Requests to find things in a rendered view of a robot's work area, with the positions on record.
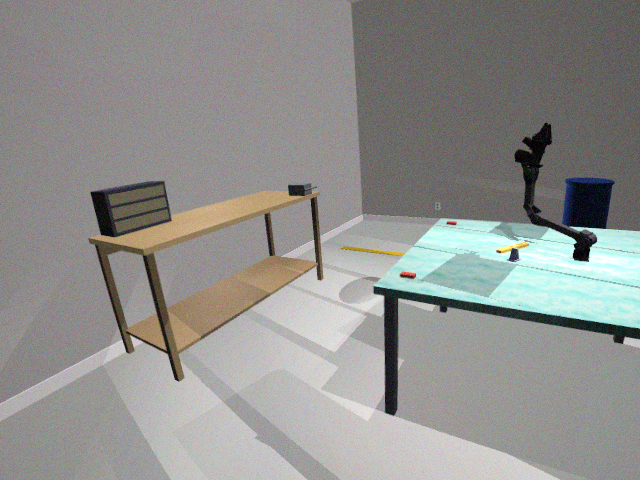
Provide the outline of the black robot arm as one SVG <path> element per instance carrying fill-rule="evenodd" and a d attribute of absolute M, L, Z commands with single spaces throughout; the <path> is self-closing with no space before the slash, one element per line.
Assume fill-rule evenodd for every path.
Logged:
<path fill-rule="evenodd" d="M 590 247 L 598 240 L 597 236 L 593 234 L 594 232 L 590 232 L 588 230 L 577 231 L 571 227 L 561 224 L 560 222 L 554 221 L 546 213 L 534 206 L 533 200 L 535 183 L 539 174 L 539 168 L 543 166 L 543 164 L 540 164 L 542 156 L 543 155 L 535 153 L 530 154 L 530 152 L 524 150 L 516 150 L 515 162 L 521 163 L 523 168 L 523 179 L 525 181 L 525 201 L 523 207 L 532 224 L 548 227 L 552 230 L 563 233 L 576 241 L 572 256 L 574 261 L 589 262 Z"/>

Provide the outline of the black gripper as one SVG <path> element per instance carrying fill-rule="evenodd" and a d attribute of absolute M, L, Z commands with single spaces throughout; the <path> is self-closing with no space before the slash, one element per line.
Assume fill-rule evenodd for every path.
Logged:
<path fill-rule="evenodd" d="M 535 144 L 533 148 L 531 148 L 531 153 L 543 155 L 546 146 L 553 142 L 551 137 L 551 124 L 545 123 L 539 133 L 534 135 L 532 141 L 535 142 Z"/>

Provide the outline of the yellow bar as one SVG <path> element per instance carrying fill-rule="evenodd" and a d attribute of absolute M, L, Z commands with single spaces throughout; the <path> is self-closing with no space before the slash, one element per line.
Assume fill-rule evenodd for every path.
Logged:
<path fill-rule="evenodd" d="M 501 248 L 501 249 L 497 249 L 496 253 L 504 254 L 504 253 L 511 252 L 512 248 L 521 249 L 521 248 L 525 248 L 525 247 L 529 247 L 529 243 L 522 242 L 522 243 L 515 244 L 515 245 L 512 245 L 512 246 L 508 246 L 508 247 L 504 247 L 504 248 Z"/>

